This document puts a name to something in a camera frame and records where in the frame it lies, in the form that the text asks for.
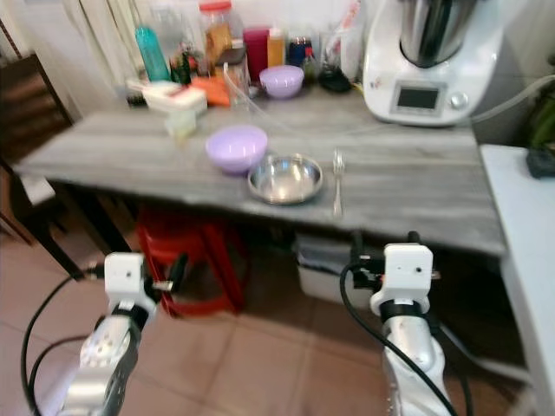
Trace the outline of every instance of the table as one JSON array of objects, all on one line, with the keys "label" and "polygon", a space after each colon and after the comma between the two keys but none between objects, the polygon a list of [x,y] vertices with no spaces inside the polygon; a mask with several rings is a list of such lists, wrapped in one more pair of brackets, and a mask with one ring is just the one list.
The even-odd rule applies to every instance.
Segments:
[{"label": "table", "polygon": [[501,271],[519,325],[538,414],[555,414],[555,179],[534,179],[526,150],[483,146],[481,153],[508,250]]},{"label": "table", "polygon": [[[470,127],[381,123],[356,91],[331,95],[313,88],[292,100],[262,99],[258,105],[269,115],[245,107],[210,109],[180,146],[168,137],[162,114],[146,109],[94,114],[31,154],[16,171],[44,176],[72,192],[83,187],[122,192],[249,218],[359,229],[390,241],[417,230],[426,244],[495,257],[504,253]],[[268,205],[251,196],[244,178],[225,176],[212,166],[206,138],[221,127],[244,123],[268,133],[272,152],[301,153],[321,165],[324,185],[316,198],[302,205]],[[331,215],[335,148],[346,159],[340,219]],[[94,215],[87,203],[81,207]],[[106,229],[105,237],[113,237],[105,220],[96,232]]]}]

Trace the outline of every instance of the wooden chair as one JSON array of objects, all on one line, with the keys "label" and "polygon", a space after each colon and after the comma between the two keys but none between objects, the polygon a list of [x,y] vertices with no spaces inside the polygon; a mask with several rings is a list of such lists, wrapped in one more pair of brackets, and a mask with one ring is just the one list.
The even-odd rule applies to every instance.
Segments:
[{"label": "wooden chair", "polygon": [[7,218],[11,224],[22,224],[69,273],[79,271],[79,267],[56,243],[49,230],[53,223],[63,231],[56,221],[56,215],[63,211],[62,203],[54,193],[31,202],[31,190],[25,189],[22,179],[11,167],[71,125],[36,55],[0,68],[0,165],[3,185],[9,187],[3,190],[3,196],[9,198],[9,208],[3,203],[2,218],[4,221]]}]

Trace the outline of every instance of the red container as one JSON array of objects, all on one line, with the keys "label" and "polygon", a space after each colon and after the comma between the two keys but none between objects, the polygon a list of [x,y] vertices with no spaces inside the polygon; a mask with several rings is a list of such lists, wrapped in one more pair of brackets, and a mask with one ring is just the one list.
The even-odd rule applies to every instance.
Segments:
[{"label": "red container", "polygon": [[252,82],[258,82],[258,75],[268,68],[268,35],[270,28],[250,28],[243,30],[247,64]]}]

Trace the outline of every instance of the appliance display screen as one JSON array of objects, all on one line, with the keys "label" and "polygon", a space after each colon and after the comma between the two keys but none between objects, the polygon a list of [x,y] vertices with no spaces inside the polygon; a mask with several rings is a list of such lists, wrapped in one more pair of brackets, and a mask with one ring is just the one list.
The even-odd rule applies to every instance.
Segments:
[{"label": "appliance display screen", "polygon": [[433,110],[439,93],[439,89],[401,88],[397,106]]}]

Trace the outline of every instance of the blue bottle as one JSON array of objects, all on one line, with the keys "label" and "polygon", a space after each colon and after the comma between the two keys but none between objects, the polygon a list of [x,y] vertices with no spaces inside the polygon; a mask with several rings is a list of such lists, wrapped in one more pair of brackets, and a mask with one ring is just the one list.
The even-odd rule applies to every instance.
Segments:
[{"label": "blue bottle", "polygon": [[140,55],[145,63],[148,79],[150,81],[169,81],[170,73],[167,70],[162,49],[158,43],[158,38],[148,26],[139,26],[135,30],[135,39],[139,46]]}]

